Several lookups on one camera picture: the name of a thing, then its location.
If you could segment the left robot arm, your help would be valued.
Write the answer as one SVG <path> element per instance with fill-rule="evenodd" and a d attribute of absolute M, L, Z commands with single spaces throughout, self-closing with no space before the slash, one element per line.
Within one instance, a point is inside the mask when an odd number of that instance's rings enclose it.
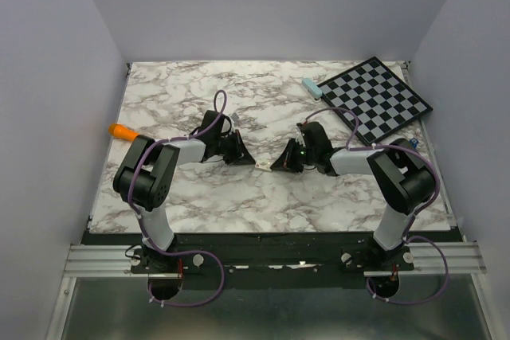
<path fill-rule="evenodd" d="M 141 249 L 128 255 L 132 271 L 166 273 L 182 265 L 184 256 L 208 257 L 221 272 L 221 261 L 205 250 L 174 250 L 175 233 L 165 209 L 176 168 L 219 157 L 228 166 L 253 166 L 233 120 L 209 110 L 189 135 L 155 140 L 131 135 L 131 145 L 114 176 L 112 187 L 134 211 L 142 232 Z"/>

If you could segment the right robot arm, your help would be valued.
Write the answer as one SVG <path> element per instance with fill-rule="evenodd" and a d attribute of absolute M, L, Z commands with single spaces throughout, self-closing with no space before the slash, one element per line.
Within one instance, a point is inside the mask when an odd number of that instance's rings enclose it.
<path fill-rule="evenodd" d="M 342 261 L 349 268 L 387 268 L 404 245 L 420 208 L 439 191 L 433 167 L 405 139 L 368 148 L 334 147 L 320 123 L 297 127 L 298 136 L 288 141 L 270 170 L 298 174 L 313 167 L 330 177 L 373 176 L 386 201 L 382 219 L 367 244 L 344 255 Z"/>

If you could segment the white staple box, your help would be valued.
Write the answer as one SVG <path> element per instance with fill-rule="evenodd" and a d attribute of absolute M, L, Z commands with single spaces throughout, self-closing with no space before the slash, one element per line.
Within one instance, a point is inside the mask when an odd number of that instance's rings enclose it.
<path fill-rule="evenodd" d="M 271 171 L 271 163 L 266 161 L 257 161 L 256 168 L 261 171 Z"/>

